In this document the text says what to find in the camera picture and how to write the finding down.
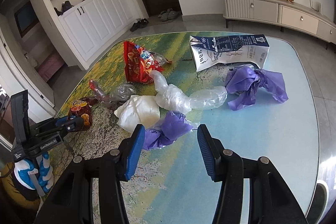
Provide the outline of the left blue white gloved hand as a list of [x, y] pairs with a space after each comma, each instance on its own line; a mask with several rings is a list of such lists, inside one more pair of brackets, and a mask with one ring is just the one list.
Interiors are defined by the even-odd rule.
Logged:
[[42, 153], [41, 161], [35, 165], [29, 159], [23, 159], [14, 164], [14, 175], [19, 184], [29, 190], [36, 190], [31, 175], [35, 175], [37, 182], [44, 193], [48, 193], [54, 184], [53, 168], [50, 165], [48, 152]]

